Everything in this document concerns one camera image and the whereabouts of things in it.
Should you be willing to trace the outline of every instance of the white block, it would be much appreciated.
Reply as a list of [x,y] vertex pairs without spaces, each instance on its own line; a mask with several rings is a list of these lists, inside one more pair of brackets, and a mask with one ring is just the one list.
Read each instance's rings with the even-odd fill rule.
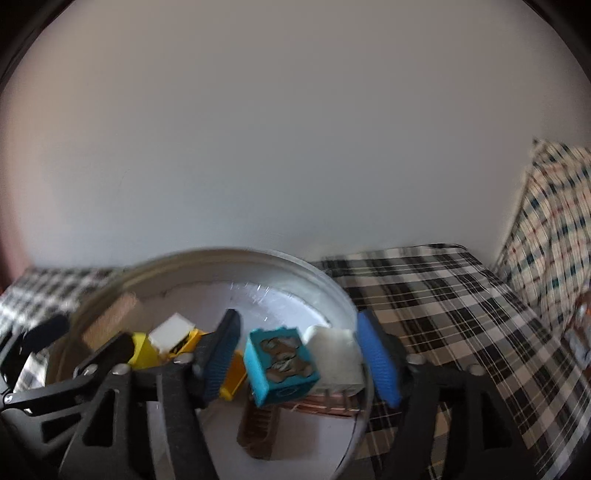
[[194,324],[181,314],[175,313],[152,330],[148,337],[154,348],[162,355],[171,351],[194,328]]
[[352,330],[313,325],[306,330],[302,341],[320,373],[311,395],[328,390],[330,394],[345,391],[350,396],[363,389],[361,351]]

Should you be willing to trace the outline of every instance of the black plastic part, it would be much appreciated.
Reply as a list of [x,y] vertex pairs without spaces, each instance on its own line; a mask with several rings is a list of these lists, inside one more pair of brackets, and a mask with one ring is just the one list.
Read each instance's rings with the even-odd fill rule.
[[24,332],[5,332],[0,337],[0,395],[11,392],[29,354],[21,354]]
[[107,375],[66,450],[60,479],[142,478],[131,466],[129,454],[130,448],[147,442],[129,435],[131,386],[131,371]]
[[170,462],[176,480],[217,480],[195,409],[189,399],[185,377],[189,365],[167,364],[158,376],[158,400],[164,413]]
[[69,329],[70,319],[63,313],[57,313],[25,333],[22,338],[21,353],[24,355],[38,353],[68,333]]
[[439,402],[452,409],[442,480],[535,480],[531,453],[495,384],[484,375],[413,366],[414,387],[381,478],[418,480],[430,463]]
[[91,364],[97,366],[98,376],[104,377],[115,365],[127,363],[134,351],[133,336],[127,332],[118,333],[74,369],[74,378],[82,375]]
[[2,422],[10,428],[14,439],[37,460],[55,463],[66,451],[86,404],[33,416],[18,408],[4,410]]
[[50,346],[70,327],[68,318],[54,315],[35,328],[7,331],[0,336],[0,395],[11,392],[31,353],[37,353]]

